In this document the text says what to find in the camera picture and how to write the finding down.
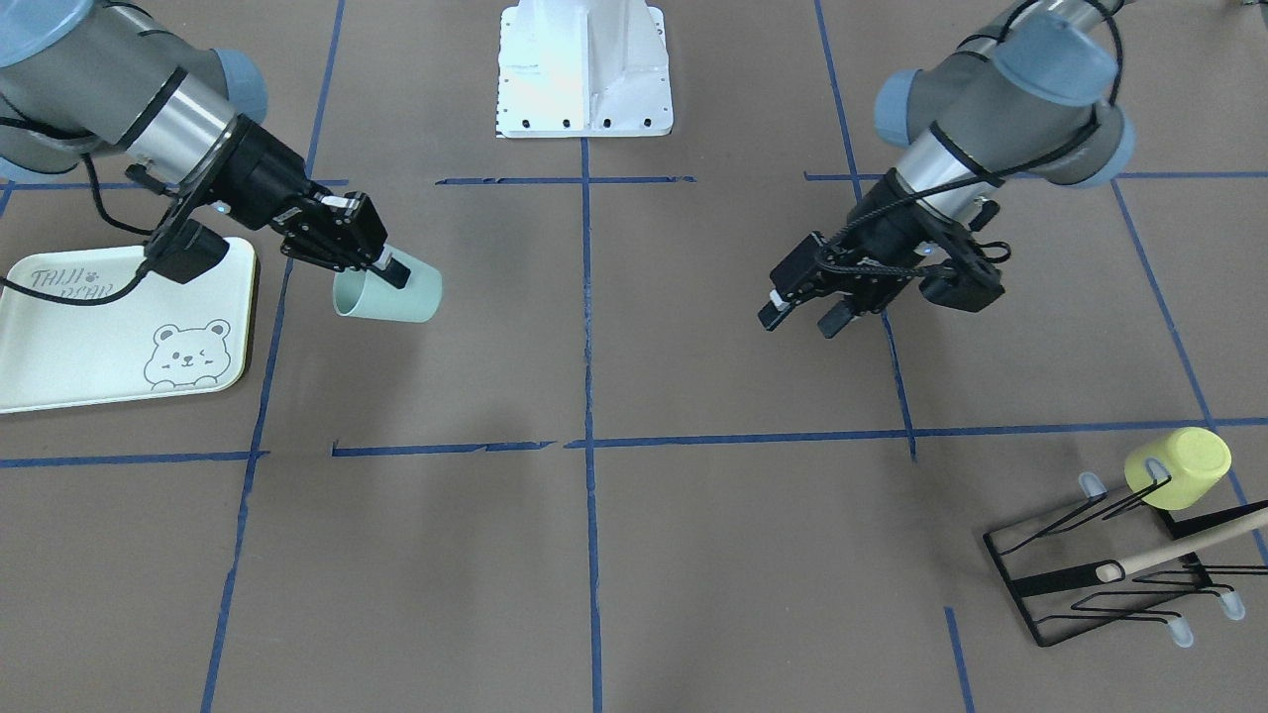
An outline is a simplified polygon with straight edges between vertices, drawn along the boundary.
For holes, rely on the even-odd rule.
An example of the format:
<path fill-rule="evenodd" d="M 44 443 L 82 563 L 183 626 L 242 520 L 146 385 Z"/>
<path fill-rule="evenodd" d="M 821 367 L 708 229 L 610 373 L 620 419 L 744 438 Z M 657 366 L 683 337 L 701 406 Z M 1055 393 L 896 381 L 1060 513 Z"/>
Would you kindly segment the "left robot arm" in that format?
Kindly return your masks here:
<path fill-rule="evenodd" d="M 935 69 L 907 69 L 876 95 L 874 126 L 902 148 L 833 236 L 810 232 L 773 266 L 758 313 L 779 329 L 817 298 L 838 302 L 824 337 L 888 310 L 915 284 L 932 304 L 978 313 L 1004 293 L 1008 244 L 975 233 L 1000 211 L 995 192 L 1032 174 L 1054 185 L 1113 180 L 1135 150 L 1118 105 L 1118 1 L 1018 1 Z"/>

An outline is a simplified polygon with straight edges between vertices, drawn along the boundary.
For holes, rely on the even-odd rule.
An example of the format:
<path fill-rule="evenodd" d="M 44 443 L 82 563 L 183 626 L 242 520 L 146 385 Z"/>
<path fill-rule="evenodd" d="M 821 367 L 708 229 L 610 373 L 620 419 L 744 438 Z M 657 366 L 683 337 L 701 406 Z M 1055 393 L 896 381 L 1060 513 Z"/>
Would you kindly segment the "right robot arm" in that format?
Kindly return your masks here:
<path fill-rule="evenodd" d="M 312 181 L 304 159 L 262 126 L 268 93 L 252 60 L 197 49 L 122 1 L 3 4 L 3 175 L 38 181 L 126 154 L 128 176 L 170 207 L 145 239 L 141 274 L 185 284 L 228 244 L 193 219 L 219 206 L 245 230 L 274 230 L 281 252 L 402 288 L 361 192 Z"/>

